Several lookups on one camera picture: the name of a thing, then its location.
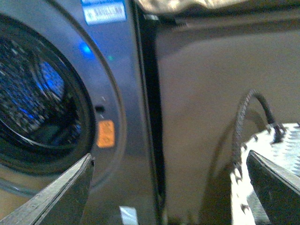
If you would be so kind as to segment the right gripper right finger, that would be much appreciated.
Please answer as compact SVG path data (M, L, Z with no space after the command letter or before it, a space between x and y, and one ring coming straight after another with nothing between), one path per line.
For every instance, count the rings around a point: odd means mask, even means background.
M273 225L300 223L300 177L251 150L246 160L253 189Z

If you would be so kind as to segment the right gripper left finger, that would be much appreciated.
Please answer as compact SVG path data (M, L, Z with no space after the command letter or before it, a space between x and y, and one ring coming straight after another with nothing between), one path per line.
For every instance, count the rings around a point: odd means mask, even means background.
M79 225L90 193L94 158L86 154L25 204L0 220L2 225Z

